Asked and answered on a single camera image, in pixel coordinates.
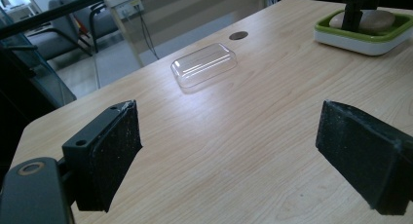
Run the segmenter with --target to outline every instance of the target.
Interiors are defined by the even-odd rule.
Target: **gray floor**
[[[230,16],[216,19],[156,46],[155,50],[162,58],[231,23],[233,20]],[[99,53],[93,56],[87,56],[80,50],[76,50],[49,60],[50,66],[77,98],[92,93],[141,68],[120,32],[99,39],[98,45]],[[139,56],[144,65],[156,61],[149,50],[142,52]]]

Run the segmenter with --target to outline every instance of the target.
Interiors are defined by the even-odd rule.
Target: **clear plastic container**
[[[183,56],[170,68],[182,88],[190,88],[237,65],[234,52],[216,43]]]

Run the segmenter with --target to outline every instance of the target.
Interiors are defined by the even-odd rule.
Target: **cable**
[[[154,44],[152,42],[151,34],[149,33],[149,30],[148,30],[148,26],[146,25],[146,22],[143,19],[142,11],[140,11],[139,5],[136,5],[135,7],[137,8],[138,13],[139,13],[141,27],[142,27],[142,33],[143,33],[143,37],[145,39],[146,45],[148,46],[148,48],[152,52],[152,54],[154,54],[155,58],[157,60],[159,60],[158,54],[156,53]]]

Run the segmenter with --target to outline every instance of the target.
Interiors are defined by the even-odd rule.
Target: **wood grain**
[[[371,210],[315,146],[325,99],[413,134],[413,39],[383,56],[315,42],[316,21],[343,8],[283,0],[234,23],[36,120],[13,164],[59,159],[106,107],[136,99],[144,148],[110,211],[74,205],[77,223],[411,223],[413,205],[404,216]],[[237,31],[249,35],[229,40]],[[212,43],[233,50],[237,67],[180,89],[172,62]]]

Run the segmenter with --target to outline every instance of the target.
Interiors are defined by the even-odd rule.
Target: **wall socket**
[[[143,11],[143,5],[141,0],[129,0],[128,2],[119,4],[115,7],[116,12],[120,19],[128,18],[140,11]]]

